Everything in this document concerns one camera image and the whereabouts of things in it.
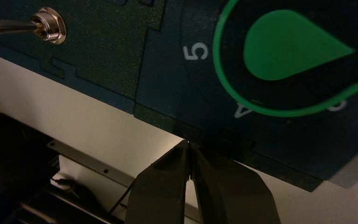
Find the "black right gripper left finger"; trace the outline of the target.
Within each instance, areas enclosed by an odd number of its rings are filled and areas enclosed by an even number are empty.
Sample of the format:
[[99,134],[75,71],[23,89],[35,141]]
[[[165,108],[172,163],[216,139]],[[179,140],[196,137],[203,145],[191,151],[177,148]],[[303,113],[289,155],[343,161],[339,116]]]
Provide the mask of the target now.
[[188,179],[188,142],[183,140],[137,175],[128,199],[125,222],[184,223]]

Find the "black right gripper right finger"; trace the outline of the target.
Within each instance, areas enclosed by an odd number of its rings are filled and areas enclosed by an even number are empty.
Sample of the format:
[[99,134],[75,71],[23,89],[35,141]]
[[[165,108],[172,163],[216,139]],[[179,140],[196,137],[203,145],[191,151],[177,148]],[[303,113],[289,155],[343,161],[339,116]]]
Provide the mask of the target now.
[[253,170],[195,144],[191,180],[203,224],[279,224],[274,197]]

